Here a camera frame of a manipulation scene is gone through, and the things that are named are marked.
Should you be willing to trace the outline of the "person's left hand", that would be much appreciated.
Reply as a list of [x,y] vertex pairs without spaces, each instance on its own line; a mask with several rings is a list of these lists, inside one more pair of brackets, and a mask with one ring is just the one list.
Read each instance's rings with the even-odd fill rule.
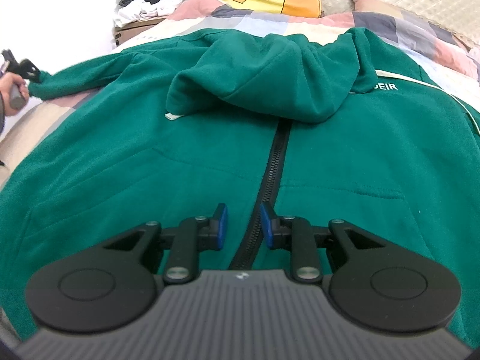
[[7,72],[1,77],[0,84],[5,116],[17,115],[29,101],[26,81],[15,73]]

